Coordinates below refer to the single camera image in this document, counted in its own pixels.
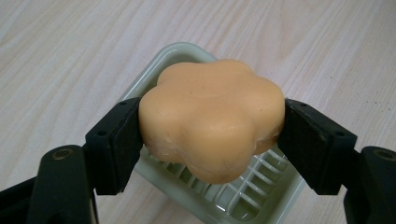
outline soap bar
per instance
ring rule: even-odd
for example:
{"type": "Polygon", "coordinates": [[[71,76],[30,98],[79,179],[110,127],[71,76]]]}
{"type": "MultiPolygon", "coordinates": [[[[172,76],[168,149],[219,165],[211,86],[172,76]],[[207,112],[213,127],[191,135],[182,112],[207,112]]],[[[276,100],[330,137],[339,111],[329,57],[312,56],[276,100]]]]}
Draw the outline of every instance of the soap bar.
{"type": "Polygon", "coordinates": [[[211,184],[240,176],[276,142],[284,117],[281,89],[237,60],[171,65],[139,106],[149,152],[211,184]]]}

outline light wood grain surface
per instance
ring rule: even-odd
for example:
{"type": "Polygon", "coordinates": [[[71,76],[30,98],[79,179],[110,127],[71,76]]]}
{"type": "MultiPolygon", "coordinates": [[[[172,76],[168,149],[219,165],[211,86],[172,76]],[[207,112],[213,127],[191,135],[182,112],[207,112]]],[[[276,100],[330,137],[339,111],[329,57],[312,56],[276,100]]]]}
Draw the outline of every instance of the light wood grain surface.
{"type": "MultiPolygon", "coordinates": [[[[154,55],[191,42],[249,64],[368,145],[396,148],[396,2],[0,1],[0,189],[45,152],[82,145],[154,55]]],[[[285,223],[345,223],[339,196],[305,188],[285,223]]],[[[99,197],[102,223],[200,223],[133,173],[99,197]]]]}

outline table surface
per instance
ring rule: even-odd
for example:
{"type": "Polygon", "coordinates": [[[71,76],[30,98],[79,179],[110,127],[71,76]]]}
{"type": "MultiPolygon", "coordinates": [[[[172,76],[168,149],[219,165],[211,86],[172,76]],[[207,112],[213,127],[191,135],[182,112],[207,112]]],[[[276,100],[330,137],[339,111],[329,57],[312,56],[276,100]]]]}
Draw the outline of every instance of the table surface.
{"type": "MultiPolygon", "coordinates": [[[[0,189],[85,133],[163,47],[190,42],[249,64],[365,146],[396,148],[396,2],[1,1],[0,189]]],[[[305,187],[285,223],[345,223],[343,198],[305,187]]],[[[102,223],[200,223],[133,173],[99,197],[102,223]]]]}

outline soap dish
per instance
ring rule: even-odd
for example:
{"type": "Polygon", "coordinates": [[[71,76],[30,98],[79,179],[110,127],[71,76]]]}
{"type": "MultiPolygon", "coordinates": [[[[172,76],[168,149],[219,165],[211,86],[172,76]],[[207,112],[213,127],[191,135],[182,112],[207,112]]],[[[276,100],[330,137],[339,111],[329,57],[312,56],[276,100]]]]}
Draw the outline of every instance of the soap dish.
{"type": "MultiPolygon", "coordinates": [[[[120,101],[143,96],[156,85],[163,69],[174,63],[215,60],[190,43],[169,45],[153,58],[120,101]]],[[[222,185],[199,180],[185,165],[159,161],[145,147],[134,170],[204,223],[281,223],[305,184],[277,145],[253,156],[241,176],[222,185]]]]}

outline flower-shaped soap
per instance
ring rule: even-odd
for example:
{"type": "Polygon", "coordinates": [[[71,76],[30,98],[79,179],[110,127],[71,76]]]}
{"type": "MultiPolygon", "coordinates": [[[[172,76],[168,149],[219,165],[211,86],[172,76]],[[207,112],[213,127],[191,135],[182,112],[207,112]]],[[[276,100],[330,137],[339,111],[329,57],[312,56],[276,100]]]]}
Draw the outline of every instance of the flower-shaped soap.
{"type": "Polygon", "coordinates": [[[284,116],[281,89],[235,60],[169,66],[139,106],[150,153],[212,184],[236,179],[268,150],[284,116]]]}

